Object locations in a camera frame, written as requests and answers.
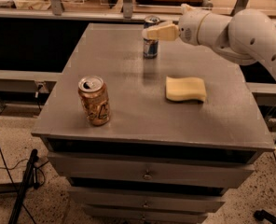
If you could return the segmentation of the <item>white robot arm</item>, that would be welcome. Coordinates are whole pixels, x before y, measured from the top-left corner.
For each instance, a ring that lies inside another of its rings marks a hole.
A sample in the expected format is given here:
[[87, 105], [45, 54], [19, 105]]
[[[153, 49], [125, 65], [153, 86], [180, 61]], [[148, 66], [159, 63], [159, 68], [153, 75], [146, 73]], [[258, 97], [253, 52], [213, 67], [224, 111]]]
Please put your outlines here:
[[181, 5], [179, 22], [165, 21], [142, 31], [148, 40], [181, 39], [205, 46], [239, 65], [261, 63], [276, 81], [276, 25], [263, 12], [244, 9], [234, 16]]

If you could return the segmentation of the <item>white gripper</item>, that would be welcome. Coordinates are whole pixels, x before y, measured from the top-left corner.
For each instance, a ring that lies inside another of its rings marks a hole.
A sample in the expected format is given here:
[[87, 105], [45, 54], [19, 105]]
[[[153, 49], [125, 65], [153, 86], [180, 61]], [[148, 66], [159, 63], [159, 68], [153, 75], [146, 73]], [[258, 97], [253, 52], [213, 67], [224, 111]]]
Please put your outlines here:
[[178, 26], [173, 21], [161, 22], [158, 26], [151, 26], [142, 31], [144, 39], [174, 41], [179, 37], [183, 42], [197, 46], [198, 32], [202, 21], [210, 14], [209, 10], [192, 7], [188, 4], [181, 5], [182, 16]]

